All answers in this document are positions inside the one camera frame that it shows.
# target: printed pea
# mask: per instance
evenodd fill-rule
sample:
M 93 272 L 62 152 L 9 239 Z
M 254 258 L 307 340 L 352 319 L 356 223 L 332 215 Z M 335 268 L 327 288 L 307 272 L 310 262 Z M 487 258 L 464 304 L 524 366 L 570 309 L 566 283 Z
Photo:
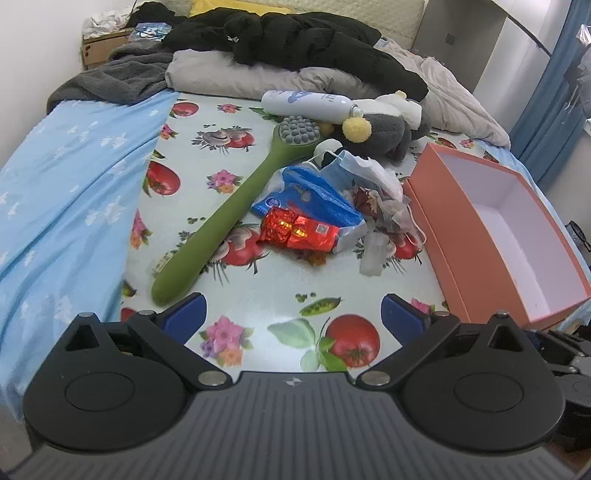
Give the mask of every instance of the printed pea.
M 325 299 L 316 300 L 300 310 L 300 315 L 303 317 L 310 317 L 312 315 L 320 315 L 334 310 L 339 306 L 340 297 L 327 297 Z

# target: silver bolt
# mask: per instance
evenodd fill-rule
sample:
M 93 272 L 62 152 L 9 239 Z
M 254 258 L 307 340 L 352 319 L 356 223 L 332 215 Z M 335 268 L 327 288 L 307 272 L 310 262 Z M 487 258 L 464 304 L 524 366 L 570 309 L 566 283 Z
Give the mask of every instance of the silver bolt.
M 383 385 L 387 385 L 390 383 L 390 375 L 386 372 L 382 372 L 380 370 L 370 370 L 369 372 L 365 372 L 361 375 L 361 380 L 366 385 L 371 385 L 372 387 L 381 387 Z
M 199 374 L 197 380 L 203 385 L 207 385 L 208 387 L 217 387 L 218 385 L 223 385 L 228 380 L 226 374 L 224 372 L 220 372 L 217 370 L 207 370 Z

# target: blue curtain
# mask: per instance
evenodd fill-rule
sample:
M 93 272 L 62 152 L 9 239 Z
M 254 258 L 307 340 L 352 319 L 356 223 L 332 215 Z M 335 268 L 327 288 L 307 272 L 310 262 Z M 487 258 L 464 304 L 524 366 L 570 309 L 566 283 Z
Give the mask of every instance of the blue curtain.
M 531 100 L 511 130 L 511 152 L 530 171 L 542 190 L 558 176 L 583 131 L 580 105 L 570 113 L 569 86 L 563 75 L 583 52 L 577 40 L 582 24 L 591 24 L 591 2 L 572 0 L 558 42 Z

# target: floral tablecloth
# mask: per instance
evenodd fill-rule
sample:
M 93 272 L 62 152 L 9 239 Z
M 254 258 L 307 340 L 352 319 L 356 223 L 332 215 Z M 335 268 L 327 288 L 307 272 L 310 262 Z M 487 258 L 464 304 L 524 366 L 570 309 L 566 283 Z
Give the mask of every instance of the floral tablecloth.
M 266 157 L 275 126 L 259 102 L 182 94 L 150 158 L 135 215 L 123 319 L 162 310 L 150 298 L 154 274 Z M 404 181 L 428 142 L 494 160 L 465 135 L 431 131 L 388 169 Z M 246 215 L 193 286 L 207 309 L 192 319 L 199 328 L 186 345 L 234 379 L 243 370 L 356 377 L 400 348 L 381 319 L 387 294 L 426 313 L 447 307 L 427 253 L 408 242 L 397 243 L 381 276 L 365 277 L 361 241 L 336 255 L 303 255 L 258 244 L 259 224 Z

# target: qr code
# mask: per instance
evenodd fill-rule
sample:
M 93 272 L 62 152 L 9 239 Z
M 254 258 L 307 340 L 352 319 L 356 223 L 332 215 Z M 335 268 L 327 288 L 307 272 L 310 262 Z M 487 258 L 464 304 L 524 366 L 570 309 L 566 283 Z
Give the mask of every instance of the qr code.
M 322 225 L 322 223 L 319 223 L 318 226 L 316 227 L 316 233 L 319 233 L 320 235 L 326 235 L 328 232 L 329 232 L 328 225 Z

